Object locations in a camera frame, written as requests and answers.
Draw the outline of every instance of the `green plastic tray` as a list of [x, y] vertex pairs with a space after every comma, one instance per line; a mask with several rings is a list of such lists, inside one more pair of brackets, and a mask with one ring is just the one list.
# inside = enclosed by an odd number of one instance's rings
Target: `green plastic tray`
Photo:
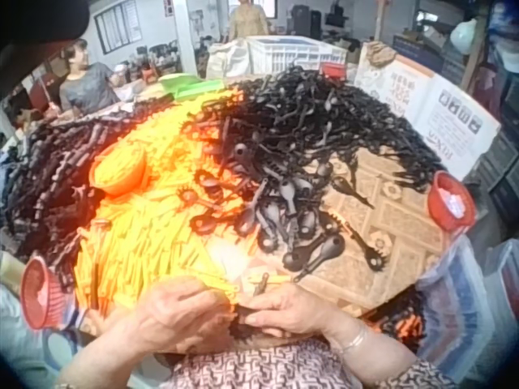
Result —
[[175, 100], [190, 100], [204, 93], [220, 91], [221, 89], [225, 89], [224, 82], [221, 79], [211, 79], [209, 81], [202, 81], [201, 83], [193, 83], [179, 88], [175, 94]]
[[178, 89], [186, 87], [187, 85], [192, 85], [193, 83], [199, 83], [200, 79], [195, 75], [176, 73], [174, 75], [163, 75], [159, 78], [159, 82], [166, 93], [172, 93], [175, 96]]

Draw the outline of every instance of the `silver bracelet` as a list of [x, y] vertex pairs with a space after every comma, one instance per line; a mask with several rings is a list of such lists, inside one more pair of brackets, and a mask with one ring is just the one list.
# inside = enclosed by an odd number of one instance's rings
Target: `silver bracelet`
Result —
[[336, 352], [339, 355], [344, 356], [352, 348], [356, 348], [357, 346], [359, 346], [366, 339], [367, 326], [366, 326], [366, 324], [364, 324], [362, 322], [359, 322], [359, 325], [360, 325], [360, 331], [358, 332], [358, 335], [355, 337], [355, 339], [353, 339], [350, 342], [350, 344], [348, 344], [347, 346], [345, 346], [345, 347], [343, 347], [343, 348], [341, 348], [339, 350], [336, 350]]

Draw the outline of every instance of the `gray shirt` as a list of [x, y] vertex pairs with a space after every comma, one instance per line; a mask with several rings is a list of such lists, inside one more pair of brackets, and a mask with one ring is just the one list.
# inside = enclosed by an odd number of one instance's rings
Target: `gray shirt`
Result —
[[109, 83], [113, 74], [104, 63], [93, 63], [80, 79], [67, 79], [59, 88], [63, 111], [76, 107], [83, 115], [119, 102]]

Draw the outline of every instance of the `white plastic crate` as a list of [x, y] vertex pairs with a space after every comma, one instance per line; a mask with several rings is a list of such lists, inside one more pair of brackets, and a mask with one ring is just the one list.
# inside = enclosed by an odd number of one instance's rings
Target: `white plastic crate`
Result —
[[346, 63], [347, 50], [304, 36], [249, 36], [252, 72], [274, 75], [292, 65], [317, 71], [321, 62]]

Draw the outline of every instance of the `woman's right hand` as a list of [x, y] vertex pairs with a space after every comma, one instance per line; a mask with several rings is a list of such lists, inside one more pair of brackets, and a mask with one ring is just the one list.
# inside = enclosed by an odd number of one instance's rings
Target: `woman's right hand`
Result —
[[287, 336], [286, 332], [326, 333], [335, 325], [338, 316], [345, 315], [331, 302], [295, 284], [283, 284], [252, 299], [242, 300], [240, 305], [258, 310], [246, 317], [246, 324], [279, 337]]
[[230, 312], [223, 292], [195, 278], [179, 277], [154, 285], [115, 328], [126, 332], [139, 354], [167, 352], [195, 334], [228, 326]]

